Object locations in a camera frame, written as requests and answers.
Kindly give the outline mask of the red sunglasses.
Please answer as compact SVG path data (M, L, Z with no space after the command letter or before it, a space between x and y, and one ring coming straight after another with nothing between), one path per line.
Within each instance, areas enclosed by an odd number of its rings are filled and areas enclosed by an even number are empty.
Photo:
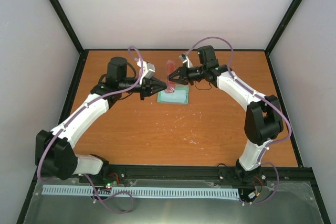
M164 91L165 93L174 93L175 92L175 82L171 80L171 74L174 73L174 71L176 70L175 67L175 61L173 60L168 60L166 62L166 85L167 88Z

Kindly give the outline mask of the light blue cleaning cloth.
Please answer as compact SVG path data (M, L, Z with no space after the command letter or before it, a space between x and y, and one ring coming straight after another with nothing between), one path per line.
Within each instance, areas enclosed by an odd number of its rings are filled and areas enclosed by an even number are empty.
M160 99L162 102L184 103L186 99L186 91L175 90L174 93L162 92L160 94Z

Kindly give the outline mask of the grey glasses case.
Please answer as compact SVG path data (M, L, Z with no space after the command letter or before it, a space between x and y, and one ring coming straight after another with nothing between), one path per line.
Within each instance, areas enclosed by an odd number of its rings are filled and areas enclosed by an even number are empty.
M189 86L176 85L173 93L160 91L157 95L158 103L166 104L188 104Z

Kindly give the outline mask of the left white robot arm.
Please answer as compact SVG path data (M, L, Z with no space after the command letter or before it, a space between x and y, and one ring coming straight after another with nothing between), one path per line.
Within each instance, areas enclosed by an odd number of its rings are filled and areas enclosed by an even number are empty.
M140 72L129 77L130 63L122 57L113 57L96 86L92 88L81 106L62 123L49 132L42 130L36 136L35 163L37 178L46 173L66 180L73 175L88 174L97 183L109 177L109 162L98 155L77 155L74 147L83 133L100 116L121 99L123 93L138 93L144 100L167 88L165 82L154 77L155 66L138 59Z

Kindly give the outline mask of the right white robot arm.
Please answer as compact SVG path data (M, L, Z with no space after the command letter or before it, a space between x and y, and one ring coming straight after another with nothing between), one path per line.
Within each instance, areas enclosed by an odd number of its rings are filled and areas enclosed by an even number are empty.
M244 132L245 149L236 161L235 178L248 184L260 173L261 159L273 140L284 129L280 103L276 96L266 96L247 85L229 65L220 65L212 46L197 49L199 66L193 66L187 53L180 55L182 66L169 74L169 81L193 85L206 80L226 92L246 112Z

